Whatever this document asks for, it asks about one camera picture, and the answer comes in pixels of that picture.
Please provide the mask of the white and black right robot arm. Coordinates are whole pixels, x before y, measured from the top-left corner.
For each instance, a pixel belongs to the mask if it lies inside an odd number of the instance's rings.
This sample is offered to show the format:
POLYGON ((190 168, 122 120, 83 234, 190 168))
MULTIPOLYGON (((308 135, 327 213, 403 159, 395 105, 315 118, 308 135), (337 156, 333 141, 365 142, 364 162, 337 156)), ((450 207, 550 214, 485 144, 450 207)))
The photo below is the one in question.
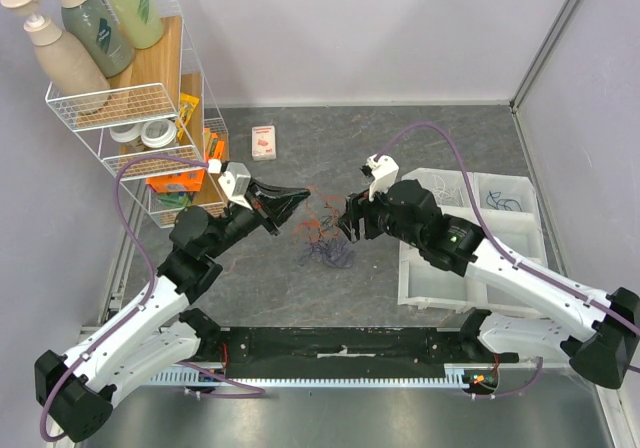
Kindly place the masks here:
POLYGON ((352 242, 389 235, 432 267, 497 288, 539 312, 534 319, 472 310, 457 339, 465 359, 492 353, 563 361, 596 385, 622 386, 639 344, 637 294, 608 293, 532 262, 486 228, 443 213, 416 180, 350 195, 338 225, 352 242))

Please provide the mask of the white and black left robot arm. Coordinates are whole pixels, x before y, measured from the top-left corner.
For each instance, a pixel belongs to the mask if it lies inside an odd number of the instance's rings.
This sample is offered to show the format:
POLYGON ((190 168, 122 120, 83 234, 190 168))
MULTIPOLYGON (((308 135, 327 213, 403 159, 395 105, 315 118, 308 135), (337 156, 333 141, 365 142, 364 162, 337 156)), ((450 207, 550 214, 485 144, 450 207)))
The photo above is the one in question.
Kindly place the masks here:
POLYGON ((221 216, 189 206, 176 216, 172 249, 139 294, 91 336, 62 354, 45 351, 34 363, 35 395, 47 442, 81 442, 116 406, 155 374, 192 356, 208 361, 219 350, 217 324, 193 308, 218 278, 222 253, 264 228, 276 235, 310 195, 242 176, 221 216))

